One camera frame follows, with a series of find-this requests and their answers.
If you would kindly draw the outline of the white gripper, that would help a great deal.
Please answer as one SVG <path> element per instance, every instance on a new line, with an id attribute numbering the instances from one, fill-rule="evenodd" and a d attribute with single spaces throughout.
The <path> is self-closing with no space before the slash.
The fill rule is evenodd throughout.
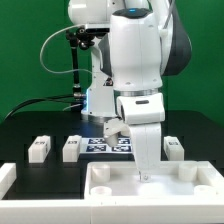
<path id="1" fill-rule="evenodd" d="M 131 125 L 129 131 L 140 181 L 148 183 L 148 171 L 157 167 L 161 159 L 161 124 Z"/>

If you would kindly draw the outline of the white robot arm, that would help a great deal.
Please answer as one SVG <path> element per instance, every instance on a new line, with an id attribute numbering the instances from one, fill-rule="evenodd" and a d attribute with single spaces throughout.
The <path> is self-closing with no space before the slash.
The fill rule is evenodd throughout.
<path id="1" fill-rule="evenodd" d="M 130 138 L 147 182 L 161 160 L 161 77 L 180 73 L 191 58 L 175 0 L 69 0 L 68 15 L 78 46 L 91 50 L 92 83 L 81 115 L 104 125 L 111 147 L 120 134 Z"/>

